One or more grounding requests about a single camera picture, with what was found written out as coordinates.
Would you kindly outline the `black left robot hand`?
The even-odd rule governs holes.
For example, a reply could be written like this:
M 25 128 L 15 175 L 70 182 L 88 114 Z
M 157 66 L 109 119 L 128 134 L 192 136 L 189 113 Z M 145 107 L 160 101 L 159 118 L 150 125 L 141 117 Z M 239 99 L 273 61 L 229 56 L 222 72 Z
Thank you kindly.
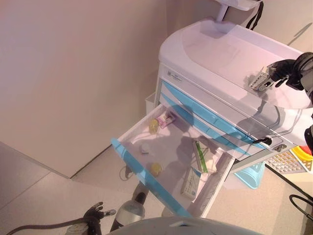
M 91 206 L 84 214 L 83 218 L 87 220 L 88 234 L 89 235 L 101 235 L 101 219 L 116 214 L 115 209 L 103 211 L 104 202 L 98 202 Z

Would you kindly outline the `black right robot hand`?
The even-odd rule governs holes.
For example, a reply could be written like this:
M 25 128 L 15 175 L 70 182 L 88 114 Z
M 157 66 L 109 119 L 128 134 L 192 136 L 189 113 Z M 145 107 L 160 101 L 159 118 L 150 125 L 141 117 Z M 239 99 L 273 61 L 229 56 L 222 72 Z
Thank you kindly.
M 268 78 L 278 82 L 279 87 L 286 81 L 286 85 L 298 90 L 304 90 L 301 79 L 313 70 L 313 53 L 305 52 L 297 59 L 285 59 L 274 62 L 268 66 Z

